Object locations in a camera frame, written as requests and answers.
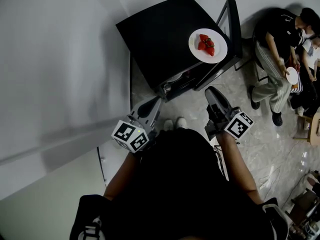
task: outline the marble floor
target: marble floor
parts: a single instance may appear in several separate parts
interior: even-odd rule
[[[245,49],[243,61],[246,61],[247,57],[248,52]],[[257,84],[254,67],[253,63],[239,71],[235,71],[232,67],[210,85],[224,94],[233,107],[241,107],[254,120],[254,126],[243,137],[238,147],[256,181],[261,198],[266,201],[276,197],[279,207],[286,209],[287,206],[290,206],[290,201],[287,204],[286,201],[291,200],[305,189],[304,175],[310,170],[320,169],[320,147],[312,147],[308,142],[293,140],[293,136],[305,133],[298,131],[303,121],[298,119],[287,104],[282,110],[283,125],[281,127],[275,126],[272,122],[268,100],[262,101],[258,110],[251,108],[247,86]],[[262,69],[257,70],[260,77],[265,74]],[[158,125],[163,124],[167,118],[174,120],[182,116],[186,118],[190,129],[198,131],[208,139],[204,129],[208,122],[206,111],[208,102],[204,94],[205,89],[206,87],[200,91],[187,91],[165,103]],[[134,62],[132,69],[133,104],[153,95],[154,93]]]

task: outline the striped pants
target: striped pants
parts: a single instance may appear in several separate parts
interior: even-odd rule
[[[280,113],[286,104],[292,85],[282,76],[270,50],[261,46],[258,41],[255,44],[255,54],[269,79],[267,84],[253,89],[252,100],[260,102],[270,97],[271,110],[275,113]]]

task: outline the white plate in hand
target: white plate in hand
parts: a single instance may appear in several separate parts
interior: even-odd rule
[[[299,80],[298,72],[291,66],[288,67],[286,70],[289,72],[289,74],[285,74],[286,79],[290,84],[296,85]]]
[[[214,43],[214,55],[209,55],[205,50],[198,50],[200,34],[207,35]],[[192,54],[200,61],[205,63],[218,63],[222,61],[227,53],[228,46],[226,40],[218,32],[209,28],[200,28],[194,31],[189,37],[189,48]]]

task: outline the black and white marker cube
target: black and white marker cube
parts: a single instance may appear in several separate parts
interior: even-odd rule
[[[255,122],[246,113],[240,112],[234,116],[224,130],[235,139],[240,140],[254,123]]]
[[[148,141],[148,135],[143,128],[119,120],[111,137],[123,148],[132,153],[140,150]]]

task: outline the black shoe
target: black shoe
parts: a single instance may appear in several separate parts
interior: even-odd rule
[[[252,100],[252,92],[253,92],[254,88],[255,88],[255,87],[254,87],[253,85],[249,86],[249,94],[250,94],[250,100],[251,100],[251,107],[252,107],[254,110],[257,110],[258,108],[260,108],[260,102],[254,102],[254,101]]]
[[[281,118],[281,112],[280,113],[275,113],[271,110],[272,112],[272,121],[275,126],[282,126],[282,118]]]

